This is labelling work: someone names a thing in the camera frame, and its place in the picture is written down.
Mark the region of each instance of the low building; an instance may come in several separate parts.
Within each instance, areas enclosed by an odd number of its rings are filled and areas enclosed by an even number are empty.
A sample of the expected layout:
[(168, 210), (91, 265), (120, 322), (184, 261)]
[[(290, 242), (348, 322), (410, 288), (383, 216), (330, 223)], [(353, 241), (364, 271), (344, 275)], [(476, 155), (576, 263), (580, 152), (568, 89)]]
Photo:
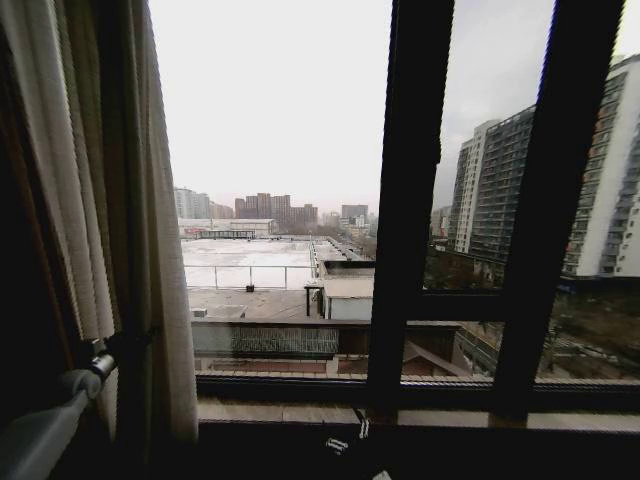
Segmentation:
[(211, 240), (222, 240), (222, 239), (254, 239), (256, 238), (255, 230), (205, 230), (196, 232), (195, 237), (197, 239), (211, 239)]
[(328, 320), (370, 320), (375, 262), (320, 262), (323, 316)]
[(212, 230), (211, 219), (200, 218), (178, 218), (178, 232), (181, 238), (195, 238), (198, 232)]
[(362, 240), (369, 234), (369, 225), (348, 225), (346, 230), (353, 240)]
[(229, 221), (229, 230), (253, 230), (256, 237), (278, 233), (278, 222), (272, 218), (236, 218)]

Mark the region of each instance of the wall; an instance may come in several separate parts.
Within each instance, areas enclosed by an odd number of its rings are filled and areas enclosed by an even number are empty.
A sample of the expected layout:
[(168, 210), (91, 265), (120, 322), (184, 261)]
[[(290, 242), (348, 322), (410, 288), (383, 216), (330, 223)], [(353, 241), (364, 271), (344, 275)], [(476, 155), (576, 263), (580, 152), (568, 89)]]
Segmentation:
[(370, 320), (372, 298), (332, 298), (332, 320)]

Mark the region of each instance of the black window frame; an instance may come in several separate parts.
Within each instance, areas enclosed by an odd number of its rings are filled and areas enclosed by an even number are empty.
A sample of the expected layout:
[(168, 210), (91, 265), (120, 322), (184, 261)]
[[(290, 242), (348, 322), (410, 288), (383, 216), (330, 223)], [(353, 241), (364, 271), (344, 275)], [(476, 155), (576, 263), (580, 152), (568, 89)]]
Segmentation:
[[(549, 410), (640, 411), (640, 384), (536, 380), (622, 5), (555, 3), (503, 288), (425, 291), (454, 2), (394, 0), (367, 380), (197, 375), (199, 393), (387, 410), (490, 410), (513, 417)], [(539, 195), (540, 185), (545, 195)], [(536, 254), (530, 255), (540, 212), (545, 235), (536, 237)], [(494, 380), (401, 381), (410, 320), (502, 322)]]

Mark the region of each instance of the curtain fold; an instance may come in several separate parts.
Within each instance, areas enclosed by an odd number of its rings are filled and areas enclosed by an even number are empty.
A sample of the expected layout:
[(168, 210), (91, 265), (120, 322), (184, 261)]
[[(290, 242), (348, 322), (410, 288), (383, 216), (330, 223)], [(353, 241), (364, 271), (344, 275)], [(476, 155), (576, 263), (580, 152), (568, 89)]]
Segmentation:
[(197, 439), (193, 345), (144, 0), (0, 0), (82, 338), (128, 342), (101, 405), (131, 464)]

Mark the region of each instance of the overcast sky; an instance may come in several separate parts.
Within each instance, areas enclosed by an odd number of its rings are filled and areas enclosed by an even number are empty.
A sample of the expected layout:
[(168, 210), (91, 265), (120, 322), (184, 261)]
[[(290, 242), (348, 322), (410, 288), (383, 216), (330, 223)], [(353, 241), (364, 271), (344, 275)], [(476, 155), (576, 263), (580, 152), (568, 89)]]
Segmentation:
[[(176, 186), (377, 212), (390, 0), (150, 0)], [(536, 99), (551, 0), (459, 0), (434, 206), (460, 144)], [(640, 52), (640, 0), (616, 53)]]

